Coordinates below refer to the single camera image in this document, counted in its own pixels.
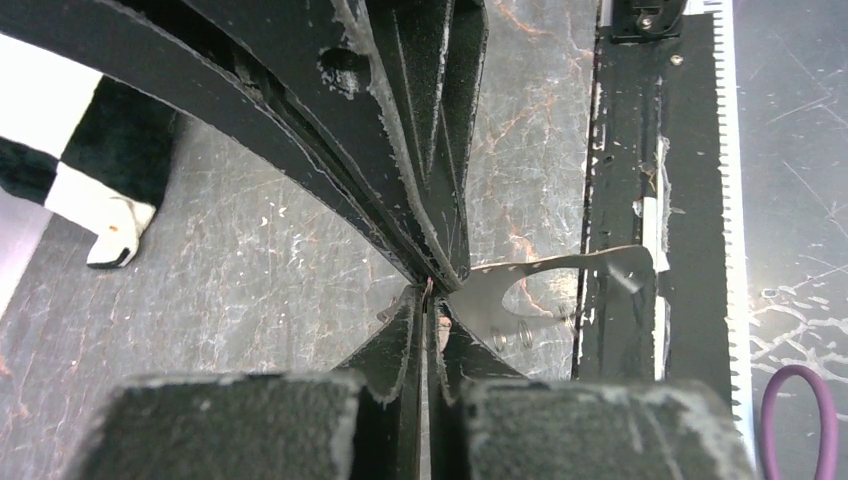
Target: white serrated edge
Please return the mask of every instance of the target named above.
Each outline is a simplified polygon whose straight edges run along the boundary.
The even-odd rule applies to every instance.
[[[733,1],[703,0],[714,18],[716,92],[718,94],[724,253],[727,271],[727,330],[733,417],[736,428],[756,465],[754,392],[751,386],[751,347],[748,330],[748,275],[745,265],[745,231],[742,217],[742,167],[739,148],[739,115],[736,98],[736,53],[733,36]]]

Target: black bracket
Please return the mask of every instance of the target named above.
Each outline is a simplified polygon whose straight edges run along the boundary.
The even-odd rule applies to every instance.
[[[613,0],[613,43],[645,43],[680,36],[686,0]]]

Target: metallic surface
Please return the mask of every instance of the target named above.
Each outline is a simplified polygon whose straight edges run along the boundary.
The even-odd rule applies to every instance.
[[[734,12],[756,403],[772,373],[822,376],[848,476],[848,4],[746,0]],[[816,401],[801,380],[778,398],[783,478],[811,478]]]
[[[472,265],[576,253],[597,3],[487,7],[467,174]],[[58,478],[86,420],[129,375],[326,370],[380,328],[376,314],[405,283],[347,222],[199,122],[144,238],[132,269],[91,272],[91,239],[51,221],[0,320],[0,477]],[[571,313],[576,283],[570,270],[539,274],[504,304]],[[532,377],[567,378],[571,351],[560,325],[504,356]]]

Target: purple wire loop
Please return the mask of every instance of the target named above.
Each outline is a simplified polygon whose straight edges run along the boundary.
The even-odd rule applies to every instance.
[[[836,418],[836,406],[827,383],[814,371],[802,365],[787,365],[769,380],[763,394],[760,436],[762,441],[762,461],[766,480],[780,480],[774,439],[774,406],[777,392],[789,377],[798,375],[810,384],[816,395],[821,423],[819,439],[819,458],[816,465],[815,480],[835,480],[839,456],[839,420]]]

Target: purple cable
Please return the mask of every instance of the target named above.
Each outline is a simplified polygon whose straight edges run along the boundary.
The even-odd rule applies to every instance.
[[[777,454],[774,449],[774,405],[777,392],[789,377],[798,375],[810,384],[819,406],[821,438],[819,439],[819,459],[816,465],[815,480],[834,480],[839,455],[839,421],[836,418],[836,406],[830,389],[820,376],[802,365],[787,365],[771,377],[763,394],[761,415],[762,462],[767,480],[780,480]]]

